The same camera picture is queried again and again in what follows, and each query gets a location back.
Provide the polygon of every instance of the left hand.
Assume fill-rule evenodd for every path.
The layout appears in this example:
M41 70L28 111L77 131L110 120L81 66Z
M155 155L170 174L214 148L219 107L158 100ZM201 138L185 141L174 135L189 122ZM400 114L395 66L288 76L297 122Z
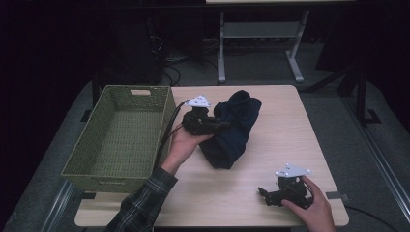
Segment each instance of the left hand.
M176 126L172 134L169 154L161 167L165 171L175 174L179 166L192 155L196 146L211 137L212 135L191 135L181 124Z

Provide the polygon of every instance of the hand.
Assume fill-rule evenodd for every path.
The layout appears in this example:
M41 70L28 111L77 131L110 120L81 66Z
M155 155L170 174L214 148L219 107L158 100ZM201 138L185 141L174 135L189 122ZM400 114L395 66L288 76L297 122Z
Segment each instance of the hand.
M302 177L302 180L311 189L313 203L304 210L288 200L282 200L281 203L286 208L295 213L307 226L310 232L335 232L335 223L332 217L332 208L326 200L320 188L308 177Z
M196 146L211 137L212 135L191 135L181 124L176 126L169 154L161 165L162 169L175 175L180 165L192 155Z

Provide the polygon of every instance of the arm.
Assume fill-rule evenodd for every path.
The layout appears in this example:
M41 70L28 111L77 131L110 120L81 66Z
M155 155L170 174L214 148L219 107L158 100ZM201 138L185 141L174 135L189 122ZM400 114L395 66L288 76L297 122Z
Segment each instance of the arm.
M282 200L282 205L295 213L307 226L310 232L335 232L335 223L332 217L332 209L320 188L308 177L303 177L304 182L311 189L313 203L304 210L288 200Z
M178 181L174 175L190 157L196 146L212 137L193 136L177 126L171 147L161 167L157 168L144 185L121 203L120 212L106 226L105 231L152 231L166 196Z

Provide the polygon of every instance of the wrist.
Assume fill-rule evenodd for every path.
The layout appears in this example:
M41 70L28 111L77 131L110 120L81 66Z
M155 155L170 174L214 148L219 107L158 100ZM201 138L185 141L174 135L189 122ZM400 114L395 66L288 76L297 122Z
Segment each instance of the wrist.
M162 163L161 168L171 175L175 175L182 163L184 163L184 160L179 160L177 157L169 154Z

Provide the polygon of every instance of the dark blue cloth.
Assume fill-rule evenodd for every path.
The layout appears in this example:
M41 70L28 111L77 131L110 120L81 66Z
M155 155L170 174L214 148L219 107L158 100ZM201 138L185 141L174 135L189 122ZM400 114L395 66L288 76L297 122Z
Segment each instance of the dark blue cloth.
M215 106L214 116L222 122L230 122L231 129L199 144L205 158L214 168L230 169L244 153L261 105L259 99L240 90L228 101L219 102Z

